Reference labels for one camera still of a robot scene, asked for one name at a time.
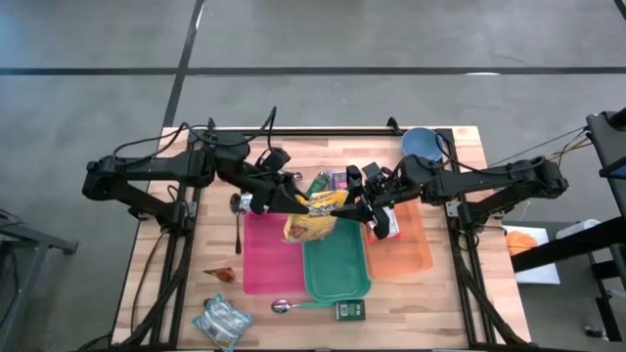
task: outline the yellow snack bag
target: yellow snack bag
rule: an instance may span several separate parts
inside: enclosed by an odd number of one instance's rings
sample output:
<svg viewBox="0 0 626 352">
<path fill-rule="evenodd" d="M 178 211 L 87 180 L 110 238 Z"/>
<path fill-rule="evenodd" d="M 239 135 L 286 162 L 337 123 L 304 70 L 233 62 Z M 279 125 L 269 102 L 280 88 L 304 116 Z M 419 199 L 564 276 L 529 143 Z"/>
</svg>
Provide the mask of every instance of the yellow snack bag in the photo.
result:
<svg viewBox="0 0 626 352">
<path fill-rule="evenodd" d="M 311 195 L 309 200 L 296 196 L 297 200 L 309 208 L 308 214 L 291 214 L 285 224 L 287 242 L 307 242 L 318 240 L 329 234 L 335 227 L 336 218 L 331 211 L 343 206 L 348 191 L 325 191 Z"/>
</svg>

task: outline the green tray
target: green tray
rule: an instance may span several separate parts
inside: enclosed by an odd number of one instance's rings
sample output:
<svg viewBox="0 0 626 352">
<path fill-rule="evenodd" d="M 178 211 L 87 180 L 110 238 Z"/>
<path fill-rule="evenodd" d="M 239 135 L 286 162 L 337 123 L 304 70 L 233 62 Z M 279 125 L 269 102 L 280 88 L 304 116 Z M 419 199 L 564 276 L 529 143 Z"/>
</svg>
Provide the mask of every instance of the green tray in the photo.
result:
<svg viewBox="0 0 626 352">
<path fill-rule="evenodd" d="M 304 286 L 320 302 L 363 297 L 372 286 L 368 277 L 361 223 L 337 219 L 332 233 L 302 244 Z"/>
</svg>

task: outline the clear plastic package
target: clear plastic package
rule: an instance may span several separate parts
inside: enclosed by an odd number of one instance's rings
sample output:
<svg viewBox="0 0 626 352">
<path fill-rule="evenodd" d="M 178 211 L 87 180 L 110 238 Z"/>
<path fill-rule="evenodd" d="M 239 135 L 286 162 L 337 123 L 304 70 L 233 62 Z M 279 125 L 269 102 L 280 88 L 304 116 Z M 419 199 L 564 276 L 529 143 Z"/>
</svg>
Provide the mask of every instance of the clear plastic package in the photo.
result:
<svg viewBox="0 0 626 352">
<path fill-rule="evenodd" d="M 204 313 L 192 323 L 223 351 L 231 352 L 254 319 L 248 312 L 234 309 L 221 293 L 204 302 Z"/>
</svg>

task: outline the blue bowl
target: blue bowl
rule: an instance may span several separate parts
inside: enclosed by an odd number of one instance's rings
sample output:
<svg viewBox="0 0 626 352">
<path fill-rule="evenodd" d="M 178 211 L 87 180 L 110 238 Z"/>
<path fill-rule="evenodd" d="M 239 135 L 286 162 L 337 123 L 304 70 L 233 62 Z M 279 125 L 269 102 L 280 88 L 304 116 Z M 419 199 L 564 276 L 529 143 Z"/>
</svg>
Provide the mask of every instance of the blue bowl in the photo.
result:
<svg viewBox="0 0 626 352">
<path fill-rule="evenodd" d="M 400 141 L 402 154 L 415 154 L 432 161 L 439 161 L 441 157 L 443 157 L 443 153 L 437 147 L 435 137 L 439 140 L 439 144 L 443 148 L 445 145 L 441 137 L 437 137 L 434 131 L 430 129 L 416 127 L 404 132 L 402 140 Z"/>
</svg>

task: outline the concrete floor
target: concrete floor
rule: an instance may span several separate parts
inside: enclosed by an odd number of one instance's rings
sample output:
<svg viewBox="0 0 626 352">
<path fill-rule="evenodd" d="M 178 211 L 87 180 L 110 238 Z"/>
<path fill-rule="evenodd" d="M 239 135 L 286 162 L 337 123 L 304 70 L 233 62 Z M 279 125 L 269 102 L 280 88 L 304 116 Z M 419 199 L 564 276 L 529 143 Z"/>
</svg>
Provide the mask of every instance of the concrete floor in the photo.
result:
<svg viewBox="0 0 626 352">
<path fill-rule="evenodd" d="M 194 3 L 5 0 L 0 67 L 177 66 Z M 207 1 L 190 66 L 626 66 L 626 21 L 611 0 Z M 0 207 L 80 241 L 73 257 L 48 256 L 21 350 L 69 350 L 111 328 L 137 224 L 124 206 L 81 195 L 84 167 L 157 134 L 172 83 L 0 76 Z M 277 105 L 283 126 L 382 125 L 390 115 L 407 125 L 477 125 L 493 162 L 582 126 L 588 113 L 623 108 L 623 92 L 624 75 L 188 77 L 175 124 L 212 116 L 256 126 Z M 533 200 L 524 220 L 615 216 L 599 168 L 592 149 L 567 156 L 570 190 Z M 588 272 L 563 270 L 581 276 L 580 289 L 562 298 L 565 308 L 590 283 Z M 582 334 L 566 323 L 572 317 L 540 314 L 542 303 L 555 302 L 542 301 L 541 287 L 531 290 L 522 298 L 535 342 L 623 348 L 570 338 Z M 539 332 L 554 327 L 565 328 Z"/>
</svg>

